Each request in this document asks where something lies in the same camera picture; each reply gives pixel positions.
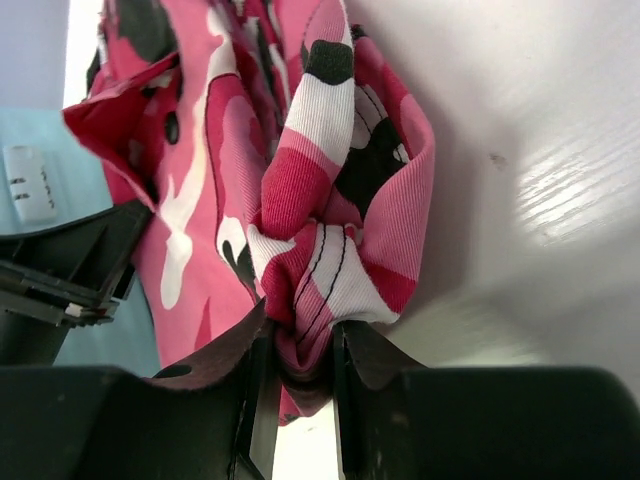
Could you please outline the light blue suitcase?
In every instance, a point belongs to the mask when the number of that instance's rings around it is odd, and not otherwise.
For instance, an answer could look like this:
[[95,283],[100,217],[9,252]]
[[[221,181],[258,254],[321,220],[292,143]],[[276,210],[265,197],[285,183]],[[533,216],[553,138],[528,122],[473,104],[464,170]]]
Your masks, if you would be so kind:
[[[1,109],[1,149],[27,146],[41,155],[54,202],[52,217],[22,219],[10,195],[6,169],[1,169],[1,232],[27,233],[98,213],[113,205],[100,161],[67,130],[58,110]],[[139,376],[160,370],[147,299],[135,279],[115,320],[72,329],[56,358],[57,366],[114,365]]]

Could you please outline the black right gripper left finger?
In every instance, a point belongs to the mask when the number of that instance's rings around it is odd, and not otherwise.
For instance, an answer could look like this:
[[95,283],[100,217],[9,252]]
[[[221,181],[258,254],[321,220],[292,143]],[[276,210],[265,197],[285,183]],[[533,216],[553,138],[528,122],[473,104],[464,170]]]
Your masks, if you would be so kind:
[[1,372],[5,479],[268,479],[280,383],[262,306],[141,378],[113,367]]

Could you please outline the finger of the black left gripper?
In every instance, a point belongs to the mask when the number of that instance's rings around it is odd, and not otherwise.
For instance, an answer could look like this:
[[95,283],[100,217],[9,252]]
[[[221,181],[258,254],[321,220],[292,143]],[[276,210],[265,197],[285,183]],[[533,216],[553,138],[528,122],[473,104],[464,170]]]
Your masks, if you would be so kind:
[[1,364],[54,363],[70,330],[113,321],[151,219],[134,200],[38,232],[1,238]]

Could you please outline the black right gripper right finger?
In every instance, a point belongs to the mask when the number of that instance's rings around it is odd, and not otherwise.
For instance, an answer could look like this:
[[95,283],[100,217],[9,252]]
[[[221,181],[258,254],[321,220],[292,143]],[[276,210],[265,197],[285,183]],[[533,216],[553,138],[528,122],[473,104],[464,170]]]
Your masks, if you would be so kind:
[[333,340],[348,479],[639,475],[639,409],[605,370],[429,368],[355,321]]

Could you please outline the pink camouflage garment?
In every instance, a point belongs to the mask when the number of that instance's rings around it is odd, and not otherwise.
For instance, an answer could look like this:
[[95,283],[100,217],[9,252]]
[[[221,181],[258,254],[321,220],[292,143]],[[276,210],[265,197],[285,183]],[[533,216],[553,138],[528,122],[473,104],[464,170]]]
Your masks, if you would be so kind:
[[434,135],[341,1],[107,1],[64,111],[112,200],[153,214],[134,265],[160,361],[263,304],[280,421],[328,400],[332,327],[395,322],[419,278]]

